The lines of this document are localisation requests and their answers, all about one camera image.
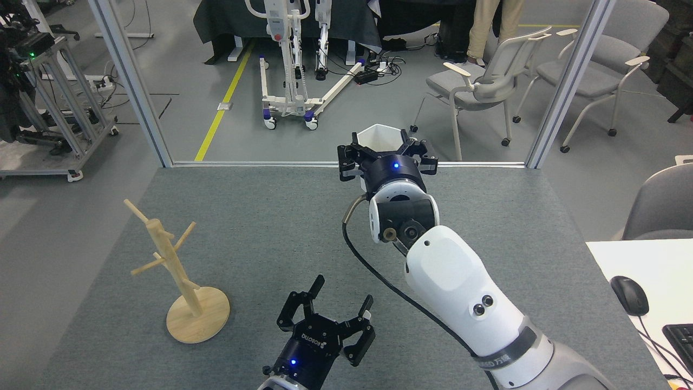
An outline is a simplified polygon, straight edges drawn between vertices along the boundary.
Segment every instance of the gray table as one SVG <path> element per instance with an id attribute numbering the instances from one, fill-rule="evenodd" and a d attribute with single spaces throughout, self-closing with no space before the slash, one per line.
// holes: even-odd
<path id="1" fill-rule="evenodd" d="M 440 168 L 425 180 L 442 221 L 549 337 L 620 389 L 669 388 L 540 171 Z M 350 254 L 340 224 L 359 193 L 356 181 L 341 183 L 329 168 L 160 170 L 139 207 L 177 236 L 198 223 L 179 255 L 193 282 L 231 298 L 228 324 L 197 345 L 168 335 L 165 317 L 178 292 L 161 267 L 130 276 L 155 249 L 133 217 L 36 388 L 256 389 L 261 367 L 288 339 L 274 323 L 286 296 L 322 273 L 316 310 L 341 321 L 373 294 L 377 334 L 359 367 L 336 361 L 324 389 L 490 389 L 462 348 Z M 413 294 L 403 257 L 371 241 L 363 205 L 350 232 L 377 269 Z"/>

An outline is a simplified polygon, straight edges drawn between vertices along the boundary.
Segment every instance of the person's leg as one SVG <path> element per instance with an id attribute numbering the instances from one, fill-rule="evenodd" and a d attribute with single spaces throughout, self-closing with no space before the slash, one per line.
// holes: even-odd
<path id="1" fill-rule="evenodd" d="M 503 0 L 503 15 L 500 23 L 500 40 L 503 42 L 515 37 L 525 0 Z"/>
<path id="2" fill-rule="evenodd" d="M 469 31 L 469 62 L 476 63 L 484 55 L 486 39 L 491 29 L 491 21 L 500 0 L 477 0 L 474 10 L 474 26 Z"/>

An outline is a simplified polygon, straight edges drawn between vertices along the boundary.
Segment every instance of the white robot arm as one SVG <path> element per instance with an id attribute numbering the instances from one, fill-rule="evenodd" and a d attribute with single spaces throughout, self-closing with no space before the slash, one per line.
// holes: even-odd
<path id="1" fill-rule="evenodd" d="M 376 152 L 359 144 L 372 139 L 360 135 L 354 133 L 350 145 L 337 148 L 340 180 L 360 176 L 366 191 L 343 222 L 362 199 L 370 202 L 374 241 L 392 242 L 406 256 L 407 283 L 464 340 L 481 369 L 503 389 L 615 388 L 583 357 L 537 329 L 494 283 L 474 250 L 439 225 L 435 200 L 419 174 L 437 170 L 426 142 L 402 130 L 397 151 Z"/>

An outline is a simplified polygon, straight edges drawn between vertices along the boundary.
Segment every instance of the metal rack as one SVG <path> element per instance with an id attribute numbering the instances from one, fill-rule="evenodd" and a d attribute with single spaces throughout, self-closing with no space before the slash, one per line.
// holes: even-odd
<path id="1" fill-rule="evenodd" d="M 0 142 L 0 176 L 65 174 L 69 182 L 80 180 L 83 177 L 82 167 L 94 154 L 103 139 L 108 135 L 118 135 L 118 129 L 115 126 L 116 119 L 107 117 L 101 110 L 100 103 L 91 92 L 89 82 L 83 77 L 77 77 L 77 83 L 70 85 L 70 81 L 67 80 L 60 67 L 58 58 L 63 59 L 74 74 L 81 74 L 64 37 L 56 39 L 55 44 L 44 53 L 23 62 L 22 67 L 26 70 L 26 75 L 35 86 L 39 96 L 45 102 L 48 112 L 72 148 L 72 152 L 51 155 L 49 149 L 43 146 Z M 63 111 L 53 100 L 53 92 L 46 90 L 46 87 L 41 83 L 40 69 L 45 69 L 46 73 L 49 73 L 55 81 L 55 86 L 51 86 L 57 87 L 55 93 L 65 96 L 71 115 L 75 117 L 82 130 L 81 134 L 73 133 L 63 116 Z M 25 92 L 22 92 L 20 97 L 22 106 L 36 130 L 47 131 L 49 127 L 31 98 Z M 79 99 L 82 97 L 86 100 L 87 107 L 81 104 Z M 91 108 L 98 120 L 97 123 L 93 124 L 89 120 L 89 115 L 85 112 L 87 108 Z"/>

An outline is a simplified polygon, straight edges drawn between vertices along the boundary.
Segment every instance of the black computer mouse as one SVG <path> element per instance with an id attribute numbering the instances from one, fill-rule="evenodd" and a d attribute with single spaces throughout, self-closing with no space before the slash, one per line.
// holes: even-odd
<path id="1" fill-rule="evenodd" d="M 629 315 L 642 316 L 649 312 L 645 291 L 635 280 L 620 275 L 614 276 L 611 278 L 611 288 Z"/>

